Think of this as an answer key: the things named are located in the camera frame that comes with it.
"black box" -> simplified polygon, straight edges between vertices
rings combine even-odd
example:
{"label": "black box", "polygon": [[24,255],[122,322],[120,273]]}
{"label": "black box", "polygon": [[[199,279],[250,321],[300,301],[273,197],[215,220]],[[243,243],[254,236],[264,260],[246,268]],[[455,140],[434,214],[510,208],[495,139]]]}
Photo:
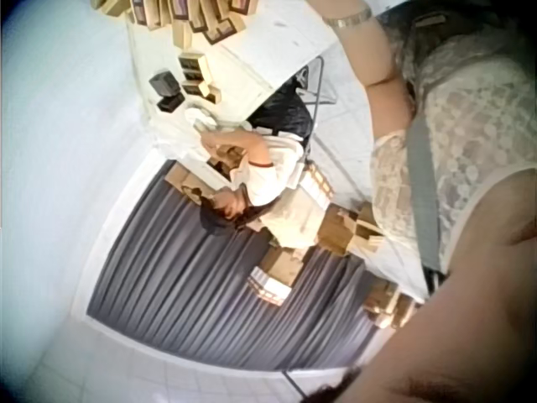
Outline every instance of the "black box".
{"label": "black box", "polygon": [[174,97],[181,92],[179,82],[169,71],[157,74],[149,80],[149,84],[161,97]]}
{"label": "black box", "polygon": [[185,96],[181,93],[177,94],[174,97],[164,97],[160,100],[160,102],[157,104],[157,107],[162,112],[172,113],[175,109],[177,109],[181,103],[185,100]]}

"curtain fold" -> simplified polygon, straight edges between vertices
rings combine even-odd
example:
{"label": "curtain fold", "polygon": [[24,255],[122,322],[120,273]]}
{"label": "curtain fold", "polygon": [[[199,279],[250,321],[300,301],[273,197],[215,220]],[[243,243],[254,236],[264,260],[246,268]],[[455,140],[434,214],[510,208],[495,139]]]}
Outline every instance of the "curtain fold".
{"label": "curtain fold", "polygon": [[252,370],[328,369],[356,362],[375,328],[361,308],[363,262],[311,249],[281,307],[247,284],[270,234],[215,237],[198,206],[155,177],[110,252],[87,313],[152,348]]}

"wristwatch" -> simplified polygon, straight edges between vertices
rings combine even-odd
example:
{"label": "wristwatch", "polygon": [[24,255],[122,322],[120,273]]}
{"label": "wristwatch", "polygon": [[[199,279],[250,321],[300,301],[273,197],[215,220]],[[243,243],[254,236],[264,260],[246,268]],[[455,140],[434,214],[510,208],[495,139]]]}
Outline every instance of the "wristwatch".
{"label": "wristwatch", "polygon": [[325,23],[333,29],[345,29],[356,27],[365,23],[373,16],[370,7],[364,8],[361,12],[344,18],[323,18]]}

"black pants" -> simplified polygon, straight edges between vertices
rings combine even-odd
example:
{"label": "black pants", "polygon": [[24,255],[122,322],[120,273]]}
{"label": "black pants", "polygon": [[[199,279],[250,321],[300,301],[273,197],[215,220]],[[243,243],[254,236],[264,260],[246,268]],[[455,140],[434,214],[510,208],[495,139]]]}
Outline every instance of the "black pants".
{"label": "black pants", "polygon": [[303,138],[305,147],[313,130],[313,119],[310,111],[296,93],[297,82],[293,77],[285,82],[248,121],[252,126],[271,128],[273,135],[278,132],[289,132]]}

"red sleeve trim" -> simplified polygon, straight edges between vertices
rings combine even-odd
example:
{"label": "red sleeve trim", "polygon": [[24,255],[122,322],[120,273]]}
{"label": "red sleeve trim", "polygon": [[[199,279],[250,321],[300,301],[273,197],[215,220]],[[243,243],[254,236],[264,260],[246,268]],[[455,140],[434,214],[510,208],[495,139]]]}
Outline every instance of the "red sleeve trim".
{"label": "red sleeve trim", "polygon": [[272,168],[274,166],[272,162],[270,164],[258,164],[257,162],[248,161],[248,163],[258,168]]}

